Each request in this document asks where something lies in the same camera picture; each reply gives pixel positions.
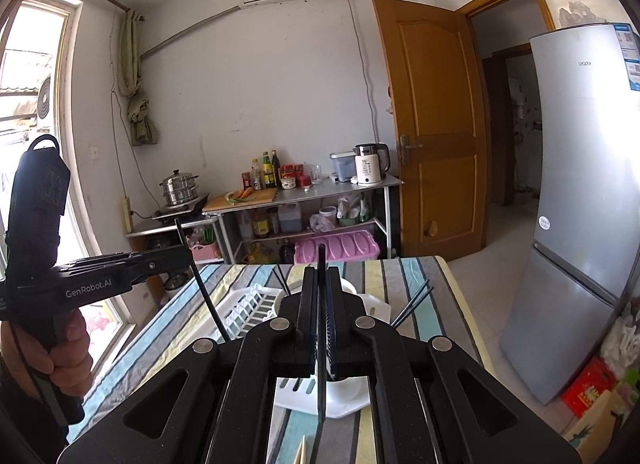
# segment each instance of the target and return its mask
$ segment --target human hand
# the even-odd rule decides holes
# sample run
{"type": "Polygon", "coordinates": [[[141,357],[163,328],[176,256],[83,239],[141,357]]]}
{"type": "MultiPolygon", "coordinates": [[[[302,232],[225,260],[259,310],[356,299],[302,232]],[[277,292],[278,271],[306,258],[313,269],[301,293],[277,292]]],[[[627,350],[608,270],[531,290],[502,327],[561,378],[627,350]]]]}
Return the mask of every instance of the human hand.
{"type": "MultiPolygon", "coordinates": [[[[89,334],[80,311],[76,309],[66,324],[67,341],[59,343],[49,352],[22,327],[14,327],[29,366],[49,376],[63,394],[84,397],[94,382],[91,373],[94,360],[89,355],[89,334]]],[[[11,326],[6,321],[0,325],[0,347],[2,359],[15,382],[29,397],[38,399],[38,391],[22,364],[11,326]]]]}

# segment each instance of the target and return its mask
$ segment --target tablecloth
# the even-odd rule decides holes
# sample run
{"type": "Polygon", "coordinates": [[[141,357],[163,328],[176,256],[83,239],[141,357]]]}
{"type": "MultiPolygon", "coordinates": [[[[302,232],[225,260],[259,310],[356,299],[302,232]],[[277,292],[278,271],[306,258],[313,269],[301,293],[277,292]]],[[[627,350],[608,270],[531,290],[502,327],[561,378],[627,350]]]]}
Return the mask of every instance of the tablecloth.
{"type": "MultiPolygon", "coordinates": [[[[428,340],[446,335],[484,368],[494,373],[486,348],[469,307],[447,264],[440,257],[403,258],[367,262],[331,263],[358,293],[374,295],[391,305],[394,318],[426,278],[434,289],[412,317],[398,328],[409,337],[428,340]]],[[[300,281],[306,264],[281,266],[289,284],[300,281]]],[[[200,274],[213,303],[220,303],[231,290],[252,284],[280,287],[273,265],[207,266],[200,274]]],[[[94,384],[84,401],[85,418],[72,426],[71,442],[93,426],[117,404],[145,383],[180,351],[185,338],[208,315],[195,282],[188,284],[167,304],[114,364],[94,384]]],[[[274,407],[267,462],[293,462],[303,436],[313,443],[317,417],[274,407]]],[[[319,464],[375,462],[371,411],[369,407],[339,419],[327,419],[322,434],[319,464]]]]}

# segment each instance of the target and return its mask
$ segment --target silver bolt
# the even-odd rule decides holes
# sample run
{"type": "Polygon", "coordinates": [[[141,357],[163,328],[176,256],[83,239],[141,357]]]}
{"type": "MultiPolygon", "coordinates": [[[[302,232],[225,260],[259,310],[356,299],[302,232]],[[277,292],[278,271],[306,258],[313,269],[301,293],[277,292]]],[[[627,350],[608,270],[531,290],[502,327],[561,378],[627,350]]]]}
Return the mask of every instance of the silver bolt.
{"type": "Polygon", "coordinates": [[[360,329],[371,329],[375,324],[376,320],[370,316],[360,316],[356,318],[356,327],[360,329]]]}
{"type": "Polygon", "coordinates": [[[444,336],[438,336],[437,338],[434,338],[431,344],[433,345],[434,349],[439,350],[440,352],[447,352],[451,350],[451,347],[453,346],[451,340],[449,338],[445,338],[444,336]]]}
{"type": "Polygon", "coordinates": [[[213,342],[208,338],[200,338],[191,346],[194,352],[198,354],[206,354],[213,349],[213,342]]]}
{"type": "Polygon", "coordinates": [[[289,320],[287,318],[273,318],[270,322],[269,322],[269,326],[273,329],[273,330],[285,330],[289,327],[289,320]]]}

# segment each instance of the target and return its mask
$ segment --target pink storage box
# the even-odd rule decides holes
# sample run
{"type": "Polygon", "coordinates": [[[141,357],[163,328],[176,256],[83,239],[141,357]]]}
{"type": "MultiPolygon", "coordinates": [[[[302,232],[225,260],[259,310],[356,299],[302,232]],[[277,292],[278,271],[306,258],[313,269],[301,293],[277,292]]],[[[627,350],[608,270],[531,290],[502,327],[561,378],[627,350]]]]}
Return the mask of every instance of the pink storage box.
{"type": "Polygon", "coordinates": [[[366,230],[335,233],[322,237],[313,237],[296,242],[294,261],[297,264],[310,264],[318,259],[318,244],[326,246],[326,261],[356,262],[376,260],[380,248],[373,235],[366,230]]]}

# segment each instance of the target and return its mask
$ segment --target finger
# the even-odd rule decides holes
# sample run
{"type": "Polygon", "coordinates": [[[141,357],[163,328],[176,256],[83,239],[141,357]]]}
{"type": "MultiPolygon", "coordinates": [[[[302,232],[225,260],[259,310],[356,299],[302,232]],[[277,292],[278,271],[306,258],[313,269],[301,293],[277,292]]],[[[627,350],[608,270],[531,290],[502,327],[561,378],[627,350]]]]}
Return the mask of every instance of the finger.
{"type": "Polygon", "coordinates": [[[56,367],[50,376],[51,382],[58,388],[69,388],[82,383],[89,375],[91,375],[91,367],[94,360],[89,354],[82,360],[81,364],[76,367],[64,368],[56,367]]]}
{"type": "Polygon", "coordinates": [[[76,309],[66,323],[66,339],[75,341],[86,333],[86,322],[80,309],[76,309]]]}
{"type": "MultiPolygon", "coordinates": [[[[14,327],[15,335],[18,338],[20,349],[22,349],[22,354],[24,355],[24,359],[26,359],[27,364],[31,368],[34,368],[43,374],[52,373],[54,364],[45,348],[25,329],[19,325],[15,325],[14,327]]],[[[13,336],[11,338],[11,343],[15,351],[17,351],[13,336]]]]}
{"type": "Polygon", "coordinates": [[[76,384],[76,386],[64,386],[60,388],[60,391],[66,396],[84,397],[91,389],[92,384],[94,384],[94,375],[89,374],[82,383],[76,384]]]}
{"type": "Polygon", "coordinates": [[[75,341],[65,341],[51,349],[51,359],[56,367],[76,367],[87,355],[91,339],[84,335],[75,341]]]}

